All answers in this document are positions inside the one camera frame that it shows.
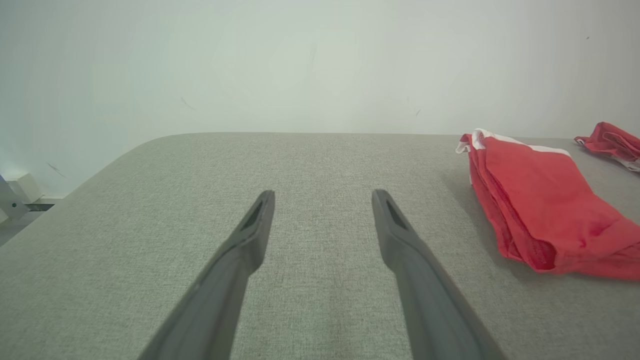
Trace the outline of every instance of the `wall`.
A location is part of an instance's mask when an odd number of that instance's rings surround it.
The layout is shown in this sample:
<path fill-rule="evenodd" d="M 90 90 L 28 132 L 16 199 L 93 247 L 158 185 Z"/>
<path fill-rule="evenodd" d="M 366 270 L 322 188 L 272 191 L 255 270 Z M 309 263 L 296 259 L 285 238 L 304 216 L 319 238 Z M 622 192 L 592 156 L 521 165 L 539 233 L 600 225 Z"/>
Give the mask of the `wall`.
<path fill-rule="evenodd" d="M 176 133 L 485 127 L 572 138 L 601 120 L 640 133 L 638 10 L 589 0 L 2 0 L 0 168 L 20 166 L 45 194 L 65 195 Z"/>

